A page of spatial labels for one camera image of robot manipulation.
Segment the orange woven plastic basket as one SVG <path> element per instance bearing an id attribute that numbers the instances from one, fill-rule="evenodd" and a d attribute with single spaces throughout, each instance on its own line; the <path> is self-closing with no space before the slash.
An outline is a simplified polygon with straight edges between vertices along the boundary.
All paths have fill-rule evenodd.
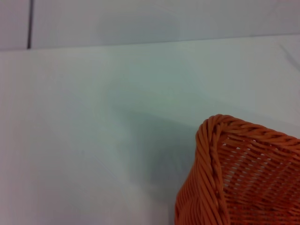
<path id="1" fill-rule="evenodd" d="M 195 141 L 175 225 L 300 225 L 300 139 L 218 114 Z"/>

